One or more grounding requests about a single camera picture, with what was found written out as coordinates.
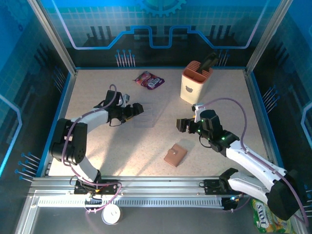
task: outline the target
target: brown card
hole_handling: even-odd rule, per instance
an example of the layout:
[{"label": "brown card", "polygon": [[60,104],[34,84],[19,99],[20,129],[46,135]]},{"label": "brown card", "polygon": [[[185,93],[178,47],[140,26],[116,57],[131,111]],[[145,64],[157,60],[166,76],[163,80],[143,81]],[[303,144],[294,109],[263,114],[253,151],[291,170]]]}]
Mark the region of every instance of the brown card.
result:
[{"label": "brown card", "polygon": [[178,144],[175,144],[170,150],[168,150],[164,160],[170,165],[177,167],[186,154],[186,149],[182,148]]}]

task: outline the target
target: blue wall panel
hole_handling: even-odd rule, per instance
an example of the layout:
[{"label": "blue wall panel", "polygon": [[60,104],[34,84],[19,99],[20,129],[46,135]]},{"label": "blue wall panel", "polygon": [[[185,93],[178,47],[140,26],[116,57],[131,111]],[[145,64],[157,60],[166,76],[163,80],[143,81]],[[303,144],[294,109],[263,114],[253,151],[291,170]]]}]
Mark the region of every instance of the blue wall panel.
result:
[{"label": "blue wall panel", "polygon": [[0,30],[2,234],[15,231],[68,71],[27,1],[0,0]]},{"label": "blue wall panel", "polygon": [[43,1],[78,67],[123,66],[115,57],[123,49],[132,51],[137,66],[186,66],[212,51],[220,54],[220,66],[246,66],[278,3]]},{"label": "blue wall panel", "polygon": [[[301,173],[309,191],[312,188],[311,9],[310,0],[293,1],[254,70],[262,95],[274,89],[275,103],[267,112],[284,165],[287,170]],[[269,102],[267,96],[263,99],[265,104]],[[310,199],[306,209],[312,209]]]}]

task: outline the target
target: chip bag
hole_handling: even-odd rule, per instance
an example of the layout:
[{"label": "chip bag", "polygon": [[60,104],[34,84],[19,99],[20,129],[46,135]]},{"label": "chip bag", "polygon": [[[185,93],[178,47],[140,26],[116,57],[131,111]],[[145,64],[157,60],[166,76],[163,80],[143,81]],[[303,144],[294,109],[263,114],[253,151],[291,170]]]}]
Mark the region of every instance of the chip bag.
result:
[{"label": "chip bag", "polygon": [[290,219],[281,220],[274,215],[269,207],[257,199],[251,200],[253,222],[261,233],[295,234]]},{"label": "chip bag", "polygon": [[146,71],[139,75],[138,78],[135,79],[135,82],[149,90],[152,90],[163,84],[165,80]]}]

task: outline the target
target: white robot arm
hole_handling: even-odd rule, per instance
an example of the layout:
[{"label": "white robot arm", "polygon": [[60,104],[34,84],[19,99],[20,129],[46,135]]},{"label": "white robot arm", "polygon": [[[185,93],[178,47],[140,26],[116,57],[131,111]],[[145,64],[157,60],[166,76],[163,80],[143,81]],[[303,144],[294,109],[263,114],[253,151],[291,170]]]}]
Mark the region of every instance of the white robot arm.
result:
[{"label": "white robot arm", "polygon": [[[85,156],[87,134],[102,124],[111,123],[111,120],[114,118],[117,118],[123,124],[126,120],[144,111],[142,105],[139,103],[134,103],[132,107],[131,105],[127,105],[130,99],[129,95],[122,95],[120,92],[117,92],[116,98],[109,107],[97,112],[95,111],[109,103],[113,99],[114,94],[114,91],[109,90],[106,99],[92,109],[94,113],[78,121],[72,131],[64,161],[71,164],[72,169],[80,175],[79,179],[81,181],[96,183],[101,180],[99,170],[94,168]],[[62,150],[69,128],[77,119],[69,120],[62,118],[57,122],[49,152],[58,161],[61,161]]]},{"label": "white robot arm", "polygon": [[209,141],[210,147],[214,151],[237,162],[255,176],[251,177],[230,168],[219,177],[222,189],[225,192],[240,191],[255,197],[267,204],[279,218],[289,219],[299,209],[299,205],[280,175],[291,184],[300,200],[305,202],[304,185],[298,172],[294,170],[287,172],[268,162],[248,146],[242,145],[236,135],[223,129],[214,110],[206,110],[200,106],[202,106],[201,103],[192,107],[195,118],[177,119],[178,130],[199,134],[200,138]]}]

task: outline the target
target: speckled tabletop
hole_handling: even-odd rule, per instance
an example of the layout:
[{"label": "speckled tabletop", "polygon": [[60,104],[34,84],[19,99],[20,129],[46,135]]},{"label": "speckled tabletop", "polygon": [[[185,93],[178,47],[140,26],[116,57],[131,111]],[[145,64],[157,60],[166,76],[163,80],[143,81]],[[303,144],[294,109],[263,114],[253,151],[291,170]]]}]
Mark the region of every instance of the speckled tabletop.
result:
[{"label": "speckled tabletop", "polygon": [[[177,118],[191,118],[191,104],[180,98],[181,69],[149,70],[164,78],[165,83],[147,90],[133,80],[144,70],[80,70],[74,86],[66,118],[79,117],[105,99],[110,84],[130,95],[129,104],[139,102],[145,112],[118,127],[101,125],[88,134],[87,157],[102,175],[112,176],[214,176],[240,165],[199,144],[198,135],[180,133]],[[229,97],[239,101],[248,118],[245,144],[267,157],[254,109],[242,70],[214,70],[206,95],[201,102]],[[211,104],[223,128],[240,137],[243,114],[236,104],[218,101]],[[188,150],[178,167],[164,161],[168,150],[178,143]],[[55,159],[50,176],[73,173]]]}]

